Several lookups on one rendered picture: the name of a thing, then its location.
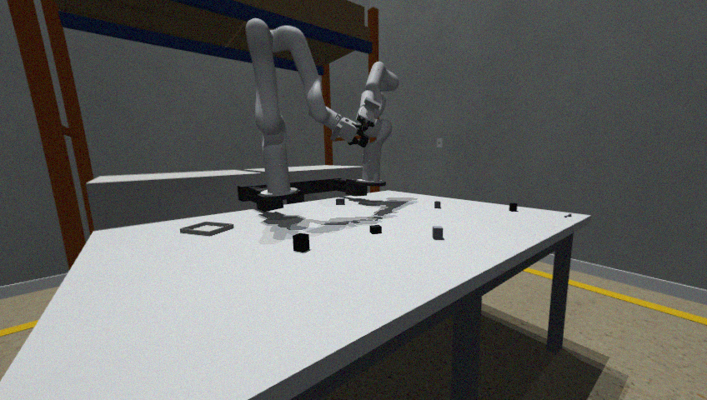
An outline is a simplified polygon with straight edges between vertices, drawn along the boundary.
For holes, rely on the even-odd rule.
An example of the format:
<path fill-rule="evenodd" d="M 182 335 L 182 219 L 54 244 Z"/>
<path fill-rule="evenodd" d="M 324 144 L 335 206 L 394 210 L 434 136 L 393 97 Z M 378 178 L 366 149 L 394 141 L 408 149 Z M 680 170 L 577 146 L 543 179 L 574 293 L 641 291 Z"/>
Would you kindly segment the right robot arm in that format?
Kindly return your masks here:
<path fill-rule="evenodd" d="M 330 138 L 333 141 L 342 128 L 339 124 L 342 117 L 324 104 L 317 69 L 306 38 L 298 28 L 281 26 L 269 30 L 264 21 L 253 18 L 247 22 L 246 37 L 256 83 L 255 121 L 258 129 L 263 132 L 263 164 L 268 190 L 262 191 L 261 195 L 266 197 L 289 195 L 297 192 L 298 189 L 290 188 L 286 127 L 278 110 L 273 53 L 284 50 L 291 52 L 304 86 L 304 95 L 309 107 L 308 115 L 333 130 Z M 274 134 L 282 126 L 281 132 Z"/>

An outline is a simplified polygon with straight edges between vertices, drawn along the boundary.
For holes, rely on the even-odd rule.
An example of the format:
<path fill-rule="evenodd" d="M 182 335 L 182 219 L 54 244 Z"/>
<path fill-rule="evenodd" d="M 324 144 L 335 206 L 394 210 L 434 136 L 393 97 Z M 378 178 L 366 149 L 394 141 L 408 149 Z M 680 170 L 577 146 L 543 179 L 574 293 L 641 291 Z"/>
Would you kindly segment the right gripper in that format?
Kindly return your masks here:
<path fill-rule="evenodd" d="M 341 128 L 338 135 L 342 139 L 344 139 L 344 140 L 346 139 L 345 141 L 348 142 L 348 145 L 352 145 L 352 144 L 359 145 L 359 140 L 355 137 L 356 134 L 361 136 L 361 138 L 363 138 L 366 141 L 368 141 L 370 139 L 369 136 L 364 134 L 361 124 L 357 124 L 356 122 L 353 122 L 345 117 L 343 117 L 339 121 L 339 124 L 342 125 L 342 128 Z"/>

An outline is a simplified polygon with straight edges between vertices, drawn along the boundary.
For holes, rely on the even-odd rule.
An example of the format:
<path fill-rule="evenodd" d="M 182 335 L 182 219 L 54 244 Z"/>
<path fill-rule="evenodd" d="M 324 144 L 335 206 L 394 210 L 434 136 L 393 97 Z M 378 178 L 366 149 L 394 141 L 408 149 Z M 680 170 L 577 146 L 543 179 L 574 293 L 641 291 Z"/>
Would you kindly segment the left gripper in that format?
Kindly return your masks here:
<path fill-rule="evenodd" d="M 371 127 L 374 127 L 375 116 L 373 109 L 369 106 L 362 106 L 357 114 L 356 121 L 362 124 L 363 131 L 366 131 Z"/>

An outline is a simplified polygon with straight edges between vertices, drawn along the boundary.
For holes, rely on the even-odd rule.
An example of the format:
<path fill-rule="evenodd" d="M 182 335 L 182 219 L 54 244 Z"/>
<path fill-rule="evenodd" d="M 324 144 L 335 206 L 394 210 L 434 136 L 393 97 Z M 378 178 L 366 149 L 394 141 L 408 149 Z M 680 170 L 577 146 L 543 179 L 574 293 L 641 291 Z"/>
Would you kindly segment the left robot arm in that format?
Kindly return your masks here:
<path fill-rule="evenodd" d="M 366 90 L 370 91 L 362 93 L 360 108 L 369 106 L 370 109 L 373 109 L 375 116 L 374 127 L 368 127 L 368 130 L 363 132 L 370 138 L 376 138 L 376 140 L 368 143 L 364 148 L 364 154 L 366 155 L 364 155 L 363 160 L 363 177 L 358 179 L 357 182 L 384 183 L 383 180 L 379 180 L 381 148 L 392 132 L 392 124 L 389 120 L 377 118 L 383 113 L 386 103 L 386 98 L 381 92 L 394 91 L 398 86 L 398 78 L 388 71 L 382 62 L 376 62 L 372 66 L 366 83 Z"/>

